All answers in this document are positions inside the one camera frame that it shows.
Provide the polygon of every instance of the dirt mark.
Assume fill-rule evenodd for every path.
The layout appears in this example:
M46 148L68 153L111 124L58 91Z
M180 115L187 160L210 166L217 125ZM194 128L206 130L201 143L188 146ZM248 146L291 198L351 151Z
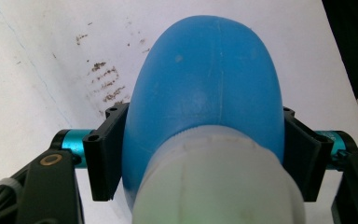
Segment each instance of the dirt mark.
M89 36L89 35L78 35L78 36L76 37L76 43L77 43L78 45L80 45L80 40L83 39L83 38L86 37L86 36Z
M101 67L103 67L104 65L106 65L106 63L95 63L94 67L91 69L91 71L96 72L98 71Z
M121 94L121 91L126 88L126 86L122 86L117 88L113 93L108 93L104 98L103 101L104 102L108 102L108 101L113 101L116 99L116 97Z

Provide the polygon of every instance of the black plastic bracket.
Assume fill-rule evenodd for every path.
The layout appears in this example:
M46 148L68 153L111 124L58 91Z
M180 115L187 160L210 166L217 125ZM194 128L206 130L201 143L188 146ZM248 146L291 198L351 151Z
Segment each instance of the black plastic bracket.
M83 138L89 170L92 199L113 199L121 178L121 151L129 104L115 105L105 111L106 120Z
M316 202L333 141L319 135L284 108L285 147L283 168L295 180L305 202Z
M28 164L16 223L83 223L73 156L47 150Z

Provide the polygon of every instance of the hole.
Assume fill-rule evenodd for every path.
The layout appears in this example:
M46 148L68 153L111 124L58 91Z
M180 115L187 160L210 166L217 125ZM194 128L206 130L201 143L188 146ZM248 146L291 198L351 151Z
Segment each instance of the hole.
M92 135L88 139L89 139L89 141L97 141L98 138L100 138L100 135Z

